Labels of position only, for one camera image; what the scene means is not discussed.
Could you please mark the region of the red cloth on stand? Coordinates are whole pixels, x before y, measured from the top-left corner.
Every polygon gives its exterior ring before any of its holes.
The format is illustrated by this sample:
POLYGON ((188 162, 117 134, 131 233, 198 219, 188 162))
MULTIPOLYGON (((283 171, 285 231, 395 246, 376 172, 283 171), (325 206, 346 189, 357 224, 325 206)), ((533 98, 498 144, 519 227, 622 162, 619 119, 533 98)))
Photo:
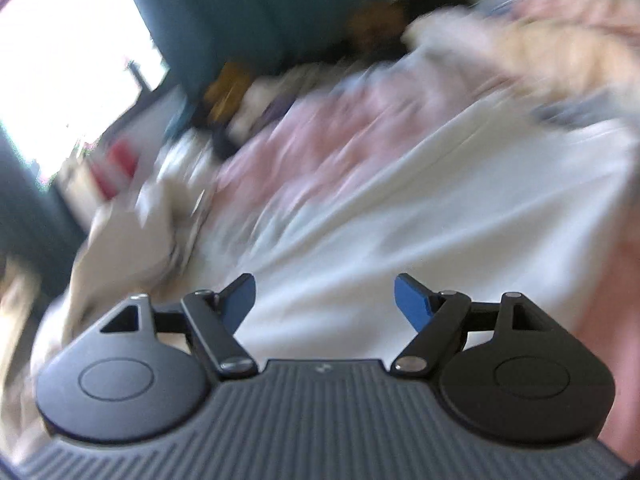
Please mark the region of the red cloth on stand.
POLYGON ((96 148, 90 153, 90 171, 104 200, 112 200, 128 190, 139 159, 140 154, 127 139, 119 139, 108 148, 96 148))

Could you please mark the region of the black chair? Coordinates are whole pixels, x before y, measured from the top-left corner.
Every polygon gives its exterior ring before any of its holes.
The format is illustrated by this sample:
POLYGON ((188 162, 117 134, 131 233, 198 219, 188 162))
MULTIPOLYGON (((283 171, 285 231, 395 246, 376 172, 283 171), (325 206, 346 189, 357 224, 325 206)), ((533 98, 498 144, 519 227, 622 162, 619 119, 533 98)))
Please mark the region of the black chair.
POLYGON ((423 14, 429 14, 441 8, 453 6, 470 6, 472 0, 396 0, 408 22, 411 22, 423 14))

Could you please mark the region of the white zip-up jacket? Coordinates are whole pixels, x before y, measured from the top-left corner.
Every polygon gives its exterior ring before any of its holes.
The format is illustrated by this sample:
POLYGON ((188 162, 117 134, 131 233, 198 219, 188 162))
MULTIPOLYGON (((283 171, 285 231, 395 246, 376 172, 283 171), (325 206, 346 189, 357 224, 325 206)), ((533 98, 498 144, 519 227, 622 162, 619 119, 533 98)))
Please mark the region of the white zip-up jacket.
POLYGON ((566 328, 638 147, 480 101, 344 197, 215 207, 175 304, 130 297, 37 373, 25 474, 619 477, 612 375, 566 328))

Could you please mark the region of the brown paper bag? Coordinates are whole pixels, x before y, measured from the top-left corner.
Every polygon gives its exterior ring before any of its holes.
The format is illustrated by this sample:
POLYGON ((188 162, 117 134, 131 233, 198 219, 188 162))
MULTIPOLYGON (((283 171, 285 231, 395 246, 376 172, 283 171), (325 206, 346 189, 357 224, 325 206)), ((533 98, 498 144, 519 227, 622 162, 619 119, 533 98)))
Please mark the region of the brown paper bag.
POLYGON ((376 2, 352 14, 347 22, 347 32, 355 49, 364 53, 399 38, 406 26, 407 19, 400 6, 376 2))

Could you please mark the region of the yellow garment on pile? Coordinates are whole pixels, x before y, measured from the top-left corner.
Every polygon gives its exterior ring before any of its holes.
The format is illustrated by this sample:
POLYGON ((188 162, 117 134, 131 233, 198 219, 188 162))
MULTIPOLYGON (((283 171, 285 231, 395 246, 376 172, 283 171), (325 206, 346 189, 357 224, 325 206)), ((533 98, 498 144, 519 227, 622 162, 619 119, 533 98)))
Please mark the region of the yellow garment on pile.
POLYGON ((206 89, 203 104, 208 122, 228 122, 240 109, 253 83, 252 74, 241 64, 227 62, 206 89))

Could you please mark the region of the left blue curtain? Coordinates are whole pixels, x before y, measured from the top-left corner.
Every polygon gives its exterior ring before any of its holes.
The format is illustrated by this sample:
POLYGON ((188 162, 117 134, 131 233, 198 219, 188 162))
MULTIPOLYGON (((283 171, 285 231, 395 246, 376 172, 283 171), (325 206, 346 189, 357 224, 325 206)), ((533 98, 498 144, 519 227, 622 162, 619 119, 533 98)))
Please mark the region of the left blue curtain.
POLYGON ((15 256, 40 278, 49 298, 70 282, 77 252, 86 239, 55 188, 44 188, 1 135, 1 251, 15 256))

